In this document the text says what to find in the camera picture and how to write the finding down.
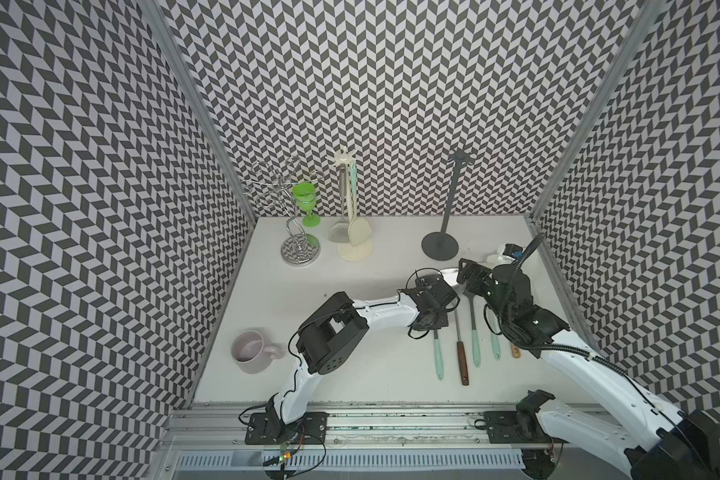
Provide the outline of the dark grey utensil rack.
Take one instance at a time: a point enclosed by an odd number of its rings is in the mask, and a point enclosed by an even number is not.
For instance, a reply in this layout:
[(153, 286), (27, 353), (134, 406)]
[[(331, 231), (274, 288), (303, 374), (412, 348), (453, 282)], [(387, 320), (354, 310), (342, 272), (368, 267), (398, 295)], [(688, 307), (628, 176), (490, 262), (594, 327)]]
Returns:
[(453, 160), (453, 170), (447, 191), (440, 230), (427, 234), (421, 242), (422, 251), (429, 258), (437, 261), (453, 259), (458, 253), (458, 241), (447, 233), (447, 229), (462, 170), (465, 165), (474, 162), (474, 158), (463, 150), (454, 152), (451, 159)]

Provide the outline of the grey spatula mint handle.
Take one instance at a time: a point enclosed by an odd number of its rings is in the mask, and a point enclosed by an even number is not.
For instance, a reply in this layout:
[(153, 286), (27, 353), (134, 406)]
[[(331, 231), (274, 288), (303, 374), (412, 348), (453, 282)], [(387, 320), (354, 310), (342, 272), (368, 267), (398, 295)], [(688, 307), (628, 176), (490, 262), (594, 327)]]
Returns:
[(471, 341), (472, 341), (472, 358), (474, 366), (479, 368), (482, 363), (480, 339), (477, 331), (476, 312), (474, 306), (475, 295), (467, 290), (464, 291), (464, 296), (468, 302), (469, 313), (470, 313), (470, 325), (471, 325)]
[(433, 333), (434, 365), (435, 365), (436, 376), (439, 381), (443, 381), (444, 380), (444, 362), (443, 362), (442, 348), (441, 348), (439, 333), (437, 330), (433, 330), (432, 333)]

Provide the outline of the all steel turner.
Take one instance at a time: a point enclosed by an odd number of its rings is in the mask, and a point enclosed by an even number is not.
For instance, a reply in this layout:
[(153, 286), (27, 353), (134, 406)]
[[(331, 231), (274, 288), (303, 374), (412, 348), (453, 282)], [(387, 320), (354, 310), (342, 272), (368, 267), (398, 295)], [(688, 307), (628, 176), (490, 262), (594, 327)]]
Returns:
[(346, 166), (340, 164), (338, 168), (338, 195), (340, 199), (340, 218), (330, 228), (329, 240), (333, 243), (348, 243), (349, 242), (349, 221), (347, 218), (347, 207), (346, 207), (346, 194), (347, 194), (347, 181), (346, 181)]

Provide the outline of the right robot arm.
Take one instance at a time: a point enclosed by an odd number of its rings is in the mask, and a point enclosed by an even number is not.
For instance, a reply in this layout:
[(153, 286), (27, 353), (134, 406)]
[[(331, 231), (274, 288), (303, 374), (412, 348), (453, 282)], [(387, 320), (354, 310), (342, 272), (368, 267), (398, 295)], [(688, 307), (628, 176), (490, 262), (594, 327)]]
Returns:
[(714, 420), (701, 410), (686, 413), (639, 385), (566, 321), (535, 304), (522, 265), (542, 238), (537, 235), (509, 264), (460, 259), (457, 282), (484, 299), (507, 340), (565, 374), (614, 420), (536, 390), (517, 405), (522, 428), (577, 446), (632, 479), (719, 479), (720, 427)]

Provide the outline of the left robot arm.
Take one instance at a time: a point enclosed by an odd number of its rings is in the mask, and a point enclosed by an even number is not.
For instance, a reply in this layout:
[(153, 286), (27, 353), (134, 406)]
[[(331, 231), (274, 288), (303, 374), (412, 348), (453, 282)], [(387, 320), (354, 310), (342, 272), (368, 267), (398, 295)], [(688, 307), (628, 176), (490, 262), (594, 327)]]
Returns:
[(414, 271), (406, 286), (386, 299), (354, 300), (344, 291), (330, 296), (294, 332), (287, 353), (296, 359), (291, 377), (265, 407), (266, 418), (281, 432), (296, 424), (322, 377), (335, 372), (370, 332), (401, 328), (409, 337), (448, 325), (459, 301), (454, 269)]

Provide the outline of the cream utensil rack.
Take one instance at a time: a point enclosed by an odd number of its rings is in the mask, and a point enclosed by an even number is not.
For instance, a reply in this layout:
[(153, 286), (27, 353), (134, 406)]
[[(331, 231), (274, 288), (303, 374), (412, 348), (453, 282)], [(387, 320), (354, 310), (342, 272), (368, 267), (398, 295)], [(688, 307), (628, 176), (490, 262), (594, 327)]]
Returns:
[[(347, 218), (349, 221), (350, 226), (350, 213), (351, 213), (351, 205), (350, 205), (350, 190), (349, 190), (349, 165), (351, 163), (356, 164), (356, 160), (354, 158), (354, 154), (350, 152), (346, 147), (343, 147), (337, 151), (334, 152), (334, 163), (339, 168), (340, 164), (344, 164), (346, 166), (347, 174), (346, 174), (346, 181), (347, 181), (347, 194), (346, 194), (346, 207), (347, 207)], [(336, 250), (338, 255), (347, 262), (360, 262), (365, 259), (367, 259), (374, 250), (374, 244), (372, 240), (372, 234), (368, 240), (361, 243), (359, 246), (352, 246), (350, 243), (350, 240), (348, 243), (335, 243), (337, 245)]]

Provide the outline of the green plastic goblet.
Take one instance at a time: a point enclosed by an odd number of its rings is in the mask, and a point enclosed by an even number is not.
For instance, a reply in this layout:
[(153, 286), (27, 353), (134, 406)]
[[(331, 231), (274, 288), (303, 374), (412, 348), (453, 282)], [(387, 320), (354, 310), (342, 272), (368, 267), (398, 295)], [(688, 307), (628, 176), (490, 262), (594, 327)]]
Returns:
[(315, 213), (317, 190), (313, 183), (302, 182), (292, 187), (292, 195), (297, 207), (305, 213), (302, 223), (313, 228), (320, 224), (321, 218)]

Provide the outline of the pink ceramic mug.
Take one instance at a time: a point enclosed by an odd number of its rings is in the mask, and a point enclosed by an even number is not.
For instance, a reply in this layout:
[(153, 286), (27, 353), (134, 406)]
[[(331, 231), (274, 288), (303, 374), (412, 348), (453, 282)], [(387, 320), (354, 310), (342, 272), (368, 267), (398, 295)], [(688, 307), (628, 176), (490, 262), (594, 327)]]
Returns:
[(275, 360), (282, 359), (284, 350), (259, 331), (245, 331), (232, 343), (231, 355), (235, 364), (246, 374), (255, 375), (266, 370)]

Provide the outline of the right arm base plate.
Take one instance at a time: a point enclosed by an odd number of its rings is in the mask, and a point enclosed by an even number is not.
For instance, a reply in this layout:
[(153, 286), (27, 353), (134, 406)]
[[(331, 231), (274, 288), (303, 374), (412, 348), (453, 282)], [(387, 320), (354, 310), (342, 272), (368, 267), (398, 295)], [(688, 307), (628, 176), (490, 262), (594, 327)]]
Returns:
[(535, 415), (519, 411), (486, 411), (483, 413), (483, 420), (492, 444), (551, 442)]

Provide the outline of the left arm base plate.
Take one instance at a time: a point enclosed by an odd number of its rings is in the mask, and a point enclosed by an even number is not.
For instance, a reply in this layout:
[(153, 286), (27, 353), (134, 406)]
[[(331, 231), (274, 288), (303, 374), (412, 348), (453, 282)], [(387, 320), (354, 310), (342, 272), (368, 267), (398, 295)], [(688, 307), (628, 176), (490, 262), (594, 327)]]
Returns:
[(284, 425), (273, 415), (254, 413), (248, 420), (246, 445), (319, 445), (325, 441), (329, 415), (307, 412), (300, 420)]

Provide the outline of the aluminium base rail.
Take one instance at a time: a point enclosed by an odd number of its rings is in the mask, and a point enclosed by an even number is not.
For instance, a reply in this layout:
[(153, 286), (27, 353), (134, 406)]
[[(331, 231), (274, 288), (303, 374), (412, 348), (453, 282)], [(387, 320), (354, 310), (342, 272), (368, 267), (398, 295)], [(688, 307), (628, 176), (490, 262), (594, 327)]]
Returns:
[(319, 445), (246, 445), (245, 404), (205, 404), (171, 415), (149, 467), (149, 479), (358, 478), (365, 475), (490, 472), (509, 478), (583, 479), (619, 470), (560, 439), (492, 444), (483, 413), (515, 411), (506, 403), (315, 404), (329, 415)]

